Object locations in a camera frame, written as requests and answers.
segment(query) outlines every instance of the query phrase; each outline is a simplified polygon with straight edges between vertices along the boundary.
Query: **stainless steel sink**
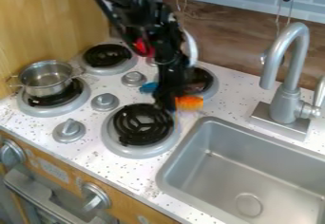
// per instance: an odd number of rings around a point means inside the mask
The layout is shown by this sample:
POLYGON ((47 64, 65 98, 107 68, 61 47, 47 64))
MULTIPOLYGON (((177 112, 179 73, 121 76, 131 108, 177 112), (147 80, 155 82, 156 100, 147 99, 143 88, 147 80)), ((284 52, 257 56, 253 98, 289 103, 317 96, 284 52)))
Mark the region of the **stainless steel sink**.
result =
POLYGON ((226 224, 324 224, 325 158, 218 118, 197 121, 157 174, 226 224))

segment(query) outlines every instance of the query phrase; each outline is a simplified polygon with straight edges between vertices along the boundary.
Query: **sink drain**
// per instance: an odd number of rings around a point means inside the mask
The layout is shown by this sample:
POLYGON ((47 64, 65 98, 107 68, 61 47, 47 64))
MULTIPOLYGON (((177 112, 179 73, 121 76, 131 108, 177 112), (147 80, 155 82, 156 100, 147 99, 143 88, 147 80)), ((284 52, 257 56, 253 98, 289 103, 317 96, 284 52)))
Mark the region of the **sink drain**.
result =
POLYGON ((236 196, 236 207, 241 215, 257 217, 263 211, 263 205, 253 194, 241 193, 236 196))

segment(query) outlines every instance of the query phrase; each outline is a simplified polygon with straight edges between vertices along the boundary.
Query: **oven handle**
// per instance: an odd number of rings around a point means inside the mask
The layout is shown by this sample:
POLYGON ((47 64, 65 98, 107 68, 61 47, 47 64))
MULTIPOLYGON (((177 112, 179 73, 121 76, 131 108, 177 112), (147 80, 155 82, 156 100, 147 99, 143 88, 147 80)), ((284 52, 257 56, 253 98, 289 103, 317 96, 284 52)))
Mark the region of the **oven handle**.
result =
POLYGON ((53 215, 60 221, 71 224, 103 224, 105 223, 100 217, 95 216, 90 222, 84 222, 77 216, 71 214, 60 206, 50 201, 52 191, 43 184, 22 174, 16 169, 11 169, 6 175, 4 182, 13 192, 20 197, 29 201, 37 208, 53 215))

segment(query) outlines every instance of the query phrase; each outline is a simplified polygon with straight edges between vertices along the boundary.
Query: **wooden wall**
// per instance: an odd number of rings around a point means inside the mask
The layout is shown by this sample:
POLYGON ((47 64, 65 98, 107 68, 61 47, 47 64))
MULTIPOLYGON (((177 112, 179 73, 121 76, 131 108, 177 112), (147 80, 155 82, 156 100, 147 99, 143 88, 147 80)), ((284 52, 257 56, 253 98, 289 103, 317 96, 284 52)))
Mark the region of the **wooden wall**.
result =
MULTIPOLYGON (((175 0, 164 2, 176 10, 175 0)), ((260 75, 262 65, 259 54, 272 44, 276 36, 275 15, 198 1, 188 1, 185 13, 177 13, 181 23, 195 37, 201 61, 260 75)), ((287 18, 282 17, 280 20, 283 28, 287 18)), ((300 22, 311 31, 311 43, 300 86, 314 89, 316 79, 325 75, 325 25, 300 22)), ((290 52, 285 58, 286 63, 277 76, 279 81, 285 78, 290 52)))
POLYGON ((92 0, 0 0, 0 99, 5 80, 26 64, 66 61, 108 36, 107 20, 92 0))

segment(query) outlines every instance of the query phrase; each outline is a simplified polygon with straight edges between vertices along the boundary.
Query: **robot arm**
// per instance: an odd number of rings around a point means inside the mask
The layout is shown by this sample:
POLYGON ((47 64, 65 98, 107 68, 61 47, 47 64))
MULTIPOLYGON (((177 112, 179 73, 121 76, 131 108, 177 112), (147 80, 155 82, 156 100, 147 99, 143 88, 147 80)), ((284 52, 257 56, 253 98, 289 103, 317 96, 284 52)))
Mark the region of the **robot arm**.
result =
POLYGON ((125 43, 140 56, 152 56, 159 82, 156 104, 176 110, 189 77, 189 60, 181 51, 183 33, 171 8, 157 0, 95 0, 125 43))

